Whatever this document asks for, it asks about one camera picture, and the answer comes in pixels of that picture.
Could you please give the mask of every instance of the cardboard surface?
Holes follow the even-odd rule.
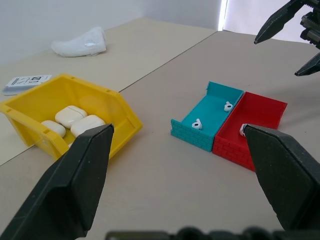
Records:
[[[314,46],[253,41],[218,32],[122,91],[143,129],[112,158],[86,240],[110,230],[281,229],[254,172],[170,135],[170,120],[182,120],[211,80],[287,102],[279,130],[320,159],[319,74],[294,75]],[[0,232],[51,164],[33,147],[0,167]]]
[[[0,66],[0,86],[14,77],[68,73],[117,92],[130,86],[215,31],[140,18],[106,32],[107,50],[97,56],[61,57],[52,50]],[[9,96],[0,94],[0,101]],[[28,149],[0,114],[0,165]]]

